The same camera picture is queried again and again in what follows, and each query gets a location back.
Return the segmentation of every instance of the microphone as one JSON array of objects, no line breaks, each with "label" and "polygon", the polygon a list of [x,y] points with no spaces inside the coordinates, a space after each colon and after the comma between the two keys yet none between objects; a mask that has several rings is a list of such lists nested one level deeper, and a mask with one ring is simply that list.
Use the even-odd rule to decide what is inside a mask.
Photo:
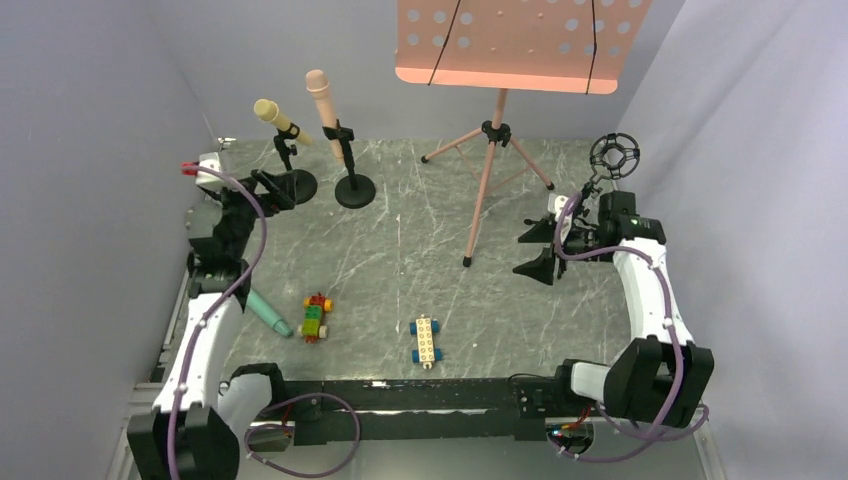
[{"label": "microphone", "polygon": [[260,98],[253,104],[253,113],[255,113],[256,116],[263,122],[270,123],[277,127],[277,130],[280,130],[281,132],[287,132],[291,128],[291,133],[296,134],[295,140],[297,140],[298,143],[307,146],[312,145],[312,137],[289,120],[289,118],[280,111],[280,107],[277,106],[275,102],[265,98]]},{"label": "microphone", "polygon": [[[312,94],[315,99],[315,106],[318,107],[318,114],[321,116],[321,123],[325,127],[336,128],[338,116],[336,109],[333,106],[333,97],[330,95],[330,82],[327,76],[321,70],[312,70],[306,74],[306,89]],[[344,153],[342,146],[338,140],[330,140],[330,145],[333,147],[333,155],[339,162],[344,162]]]}]

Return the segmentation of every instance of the round black stand base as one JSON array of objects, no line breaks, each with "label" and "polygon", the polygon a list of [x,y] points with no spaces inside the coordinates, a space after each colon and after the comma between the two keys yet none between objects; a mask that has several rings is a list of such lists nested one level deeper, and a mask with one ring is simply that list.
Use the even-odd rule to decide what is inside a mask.
[{"label": "round black stand base", "polygon": [[359,186],[356,190],[350,188],[350,179],[344,177],[336,184],[336,201],[339,205],[345,208],[357,209],[362,208],[377,196],[377,188],[374,182],[365,175],[356,174],[356,183]]},{"label": "round black stand base", "polygon": [[295,183],[295,203],[300,205],[312,200],[315,192],[318,191],[318,179],[315,178],[315,175],[299,168],[295,168],[290,173],[296,177],[297,182]]}]

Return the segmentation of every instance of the lego toy car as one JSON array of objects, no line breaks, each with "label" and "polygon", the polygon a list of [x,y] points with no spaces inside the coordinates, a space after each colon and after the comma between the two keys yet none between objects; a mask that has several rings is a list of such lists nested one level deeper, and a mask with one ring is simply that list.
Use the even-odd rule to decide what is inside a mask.
[{"label": "lego toy car", "polygon": [[442,361],[442,349],[433,345],[433,334],[439,333],[439,322],[421,316],[409,323],[409,333],[415,335],[418,348],[412,351],[412,363],[421,364],[425,370],[433,368],[433,364]]},{"label": "lego toy car", "polygon": [[318,292],[303,299],[303,308],[306,312],[303,323],[297,326],[298,335],[303,337],[306,343],[315,343],[319,338],[327,338],[324,314],[333,311],[333,301]]}]

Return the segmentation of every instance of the gray marble surface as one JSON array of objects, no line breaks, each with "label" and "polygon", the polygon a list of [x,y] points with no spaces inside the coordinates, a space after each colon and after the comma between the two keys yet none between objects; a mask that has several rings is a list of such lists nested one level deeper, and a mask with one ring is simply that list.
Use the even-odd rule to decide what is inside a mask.
[{"label": "gray marble surface", "polygon": [[[487,197],[474,263],[462,266],[477,181],[456,150],[427,165],[419,161],[440,144],[353,142],[357,171],[378,190],[361,210],[335,201],[333,189],[345,170],[329,144],[300,147],[293,163],[315,174],[318,193],[268,221],[253,286],[292,328],[303,318],[303,298],[323,292],[335,304],[326,321],[329,337],[316,344],[283,338],[247,312],[225,375],[255,362],[276,362],[292,380],[552,374],[565,358],[609,362],[627,344],[624,294],[611,265],[569,266],[553,287],[512,273],[541,249],[516,242],[527,229],[523,219],[545,211],[549,192],[532,171]],[[559,193],[579,190],[591,173],[588,140],[522,144]],[[478,170],[485,146],[478,137],[463,148]],[[284,170],[270,140],[236,142],[228,153],[240,176],[253,168]],[[498,148],[490,184],[524,165],[511,147]],[[258,237],[259,228],[247,258]],[[421,314],[442,325],[436,345],[445,358],[433,370],[411,361],[415,339],[408,324]]]}]

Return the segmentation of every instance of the music stand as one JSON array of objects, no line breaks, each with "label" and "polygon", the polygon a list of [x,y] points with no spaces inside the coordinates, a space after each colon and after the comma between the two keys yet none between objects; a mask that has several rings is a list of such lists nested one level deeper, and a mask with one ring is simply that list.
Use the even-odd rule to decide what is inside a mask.
[{"label": "music stand", "polygon": [[[424,163],[485,133],[489,145],[462,264],[471,266],[483,199],[532,169],[554,185],[502,122],[509,89],[608,94],[650,0],[398,0],[395,73],[406,82],[498,88],[491,121],[421,157]],[[527,167],[489,187],[495,148],[513,146]]]}]

